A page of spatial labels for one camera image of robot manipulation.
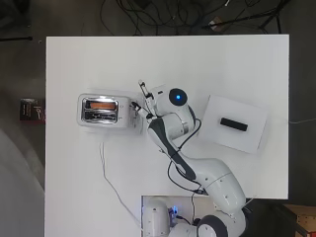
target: white box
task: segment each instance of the white box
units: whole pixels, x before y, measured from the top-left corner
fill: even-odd
[[[260,108],[210,96],[198,136],[206,141],[254,154],[258,150],[267,116],[268,113]],[[248,125],[247,130],[222,125],[222,118],[245,123]]]

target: white table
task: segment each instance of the white table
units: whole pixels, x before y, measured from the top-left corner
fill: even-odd
[[[184,152],[227,163],[248,198],[287,198],[288,36],[48,38],[45,236],[139,236],[103,179],[140,218],[141,196],[188,196],[167,178],[168,158],[147,134],[88,133],[76,122],[77,100],[92,89],[139,91],[168,83],[184,89],[198,118],[210,94],[269,111],[256,156],[198,138]]]

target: small black device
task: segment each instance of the small black device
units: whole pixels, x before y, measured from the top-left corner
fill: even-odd
[[[228,118],[222,118],[220,120],[221,125],[229,126],[231,128],[235,128],[237,130],[246,131],[248,128],[248,125],[239,121],[231,120]]]

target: blue light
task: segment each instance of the blue light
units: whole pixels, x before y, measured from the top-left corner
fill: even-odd
[[[177,214],[178,213],[178,207],[174,205],[173,206],[173,211],[174,211],[175,214]]]

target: gray floor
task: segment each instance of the gray floor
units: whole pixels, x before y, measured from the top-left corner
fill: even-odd
[[[168,18],[162,1],[154,0],[161,9],[161,17]],[[222,0],[199,0],[205,11],[218,6]],[[269,10],[278,1],[262,0],[243,16]],[[44,98],[45,96],[45,38],[49,36],[109,36],[100,21],[102,0],[33,0],[30,9],[30,28],[13,28],[0,31],[0,38],[33,36],[33,41],[0,43],[0,94],[10,105],[11,120],[21,128],[44,164],[44,125],[19,123],[19,100],[21,98]],[[207,24],[215,16],[223,20],[234,19],[244,9],[243,0],[231,0],[227,8],[211,14]],[[292,0],[281,13],[283,32],[290,34],[289,70],[289,117],[290,120],[316,118],[316,2]],[[104,21],[117,36],[132,36],[135,27],[118,7],[116,1],[107,0]],[[248,21],[259,24],[262,20]],[[154,36],[152,27],[139,25],[145,36]],[[271,34],[277,32],[276,22],[267,26]],[[186,35],[188,29],[179,29]],[[174,29],[160,28],[159,35],[173,36]],[[231,26],[229,34],[262,34],[261,31]],[[214,35],[213,32],[195,28],[192,35]],[[291,124],[289,130],[289,202],[316,205],[316,122]]]

